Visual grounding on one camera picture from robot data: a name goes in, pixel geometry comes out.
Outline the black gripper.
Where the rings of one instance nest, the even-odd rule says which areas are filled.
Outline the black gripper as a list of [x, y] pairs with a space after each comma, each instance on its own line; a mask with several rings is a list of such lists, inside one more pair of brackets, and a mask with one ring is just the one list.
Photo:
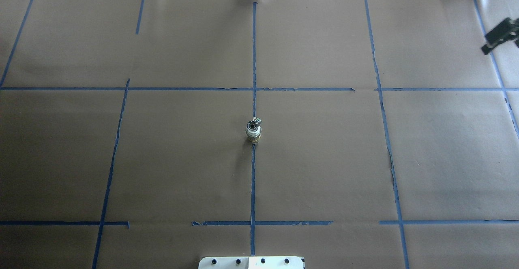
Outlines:
[[491, 53], [496, 47], [512, 41], [519, 47], [519, 19], [505, 18], [491, 31], [484, 35], [485, 44], [481, 47], [484, 55]]

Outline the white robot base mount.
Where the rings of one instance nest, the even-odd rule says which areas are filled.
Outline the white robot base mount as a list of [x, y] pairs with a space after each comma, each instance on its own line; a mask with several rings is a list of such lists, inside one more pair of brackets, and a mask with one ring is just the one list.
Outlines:
[[199, 269], [305, 269], [300, 256], [214, 256], [204, 257]]

